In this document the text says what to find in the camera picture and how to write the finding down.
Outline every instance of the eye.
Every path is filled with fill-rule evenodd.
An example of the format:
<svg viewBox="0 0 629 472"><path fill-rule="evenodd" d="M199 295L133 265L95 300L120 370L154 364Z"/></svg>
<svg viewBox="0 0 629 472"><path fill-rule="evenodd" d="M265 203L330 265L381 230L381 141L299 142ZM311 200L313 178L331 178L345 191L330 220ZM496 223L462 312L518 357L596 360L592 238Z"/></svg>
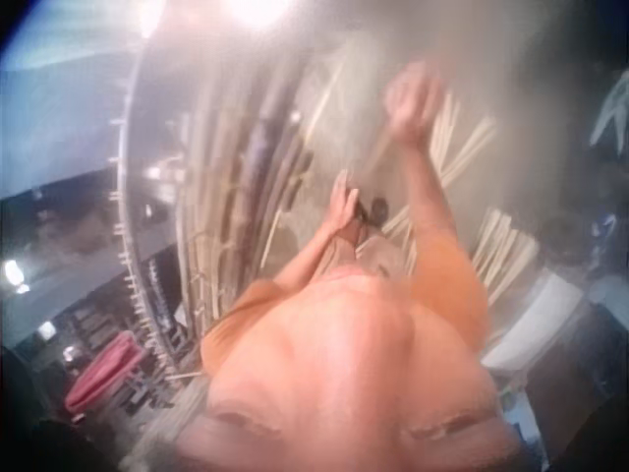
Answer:
<svg viewBox="0 0 629 472"><path fill-rule="evenodd" d="M214 418L234 429L246 431L259 437L275 439L279 436L279 430L265 426L260 421L240 412L221 412L216 414Z"/></svg>
<svg viewBox="0 0 629 472"><path fill-rule="evenodd" d="M415 440L436 441L470 428L478 421L479 419L474 416L461 415L437 426L429 428L415 428L411 430L411 436Z"/></svg>

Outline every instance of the ceiling light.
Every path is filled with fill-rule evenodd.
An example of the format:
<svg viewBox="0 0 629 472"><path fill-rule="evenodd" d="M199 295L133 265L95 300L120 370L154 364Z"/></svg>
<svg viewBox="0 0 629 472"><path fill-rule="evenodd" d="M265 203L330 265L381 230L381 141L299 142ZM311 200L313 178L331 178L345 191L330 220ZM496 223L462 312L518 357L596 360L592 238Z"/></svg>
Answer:
<svg viewBox="0 0 629 472"><path fill-rule="evenodd" d="M291 0L226 0L230 13L255 30L269 27L288 10Z"/></svg>
<svg viewBox="0 0 629 472"><path fill-rule="evenodd" d="M152 36L164 11L164 0L142 0L140 3L140 34L144 39Z"/></svg>
<svg viewBox="0 0 629 472"><path fill-rule="evenodd" d="M9 280L9 283L15 285L16 287L22 285L24 282L24 273L18 267L18 263L14 260L9 260L4 263L4 274Z"/></svg>
<svg viewBox="0 0 629 472"><path fill-rule="evenodd" d="M46 322L37 329L37 332L44 341L47 341L57 333L57 328L53 323Z"/></svg>

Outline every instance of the bamboo pole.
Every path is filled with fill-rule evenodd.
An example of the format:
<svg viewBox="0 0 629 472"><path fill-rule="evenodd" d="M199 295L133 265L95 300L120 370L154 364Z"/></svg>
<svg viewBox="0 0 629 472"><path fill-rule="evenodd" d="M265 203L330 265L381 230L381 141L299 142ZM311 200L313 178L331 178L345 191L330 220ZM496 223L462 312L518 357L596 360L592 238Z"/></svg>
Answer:
<svg viewBox="0 0 629 472"><path fill-rule="evenodd" d="M490 305L493 305L493 303L504 293L504 291L509 288L511 283L513 283L517 276L537 255L540 249L538 242L531 236L525 236L526 240L523 249L517 253L516 258L504 274L504 277L502 277L502 280L489 294L488 302Z"/></svg>

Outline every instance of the light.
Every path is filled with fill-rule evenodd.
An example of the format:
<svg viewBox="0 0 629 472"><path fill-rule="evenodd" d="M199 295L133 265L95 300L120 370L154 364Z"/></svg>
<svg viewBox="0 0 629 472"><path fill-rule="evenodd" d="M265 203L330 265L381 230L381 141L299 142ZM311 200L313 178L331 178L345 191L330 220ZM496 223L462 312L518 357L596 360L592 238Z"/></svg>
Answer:
<svg viewBox="0 0 629 472"><path fill-rule="evenodd" d="M47 341L57 333L57 328L53 323L46 322L37 329L37 332L44 341Z"/></svg>
<svg viewBox="0 0 629 472"><path fill-rule="evenodd" d="M230 13L255 30L269 27L288 10L291 0L226 0Z"/></svg>
<svg viewBox="0 0 629 472"><path fill-rule="evenodd" d="M4 263L4 274L9 280L9 283L16 287L22 285L24 282L24 273L18 267L18 263L14 260L9 260Z"/></svg>
<svg viewBox="0 0 629 472"><path fill-rule="evenodd" d="M165 0L142 0L140 2L140 34L144 39L152 36L159 25Z"/></svg>
<svg viewBox="0 0 629 472"><path fill-rule="evenodd" d="M144 175L147 179L159 180L161 177L161 169L157 166L151 166L144 172Z"/></svg>
<svg viewBox="0 0 629 472"><path fill-rule="evenodd" d="M75 346L68 346L63 350L63 360L67 363L71 363L75 360L75 352L77 348Z"/></svg>

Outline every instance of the white object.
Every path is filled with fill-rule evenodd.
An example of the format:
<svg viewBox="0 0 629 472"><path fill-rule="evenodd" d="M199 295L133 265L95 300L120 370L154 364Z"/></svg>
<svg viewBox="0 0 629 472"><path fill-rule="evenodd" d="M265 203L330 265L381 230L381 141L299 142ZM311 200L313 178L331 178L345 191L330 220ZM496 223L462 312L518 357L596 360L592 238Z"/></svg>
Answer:
<svg viewBox="0 0 629 472"><path fill-rule="evenodd" d="M165 0L143 0L140 4L140 34L144 39L152 36L159 25Z"/></svg>
<svg viewBox="0 0 629 472"><path fill-rule="evenodd" d="M11 285L19 287L24 283L24 273L13 259L4 263L4 274Z"/></svg>
<svg viewBox="0 0 629 472"><path fill-rule="evenodd" d="M232 16L254 30L270 27L291 5L291 0L226 0L226 2Z"/></svg>
<svg viewBox="0 0 629 472"><path fill-rule="evenodd" d="M600 109L599 119L590 136L590 146L599 142L602 132L613 119L616 129L616 150L622 155L627 133L627 113L629 110L629 70L622 73L616 85L605 99Z"/></svg>
<svg viewBox="0 0 629 472"><path fill-rule="evenodd" d="M489 369L516 372L530 367L570 319L583 292L557 274L545 270L543 288L500 342L483 358Z"/></svg>
<svg viewBox="0 0 629 472"><path fill-rule="evenodd" d="M46 322L37 329L37 332L44 341L47 341L57 333L57 328L53 323Z"/></svg>
<svg viewBox="0 0 629 472"><path fill-rule="evenodd" d="M25 283L23 283L18 288L16 288L16 293L18 295L22 295L23 293L27 293L27 292L30 292L30 287L26 285Z"/></svg>

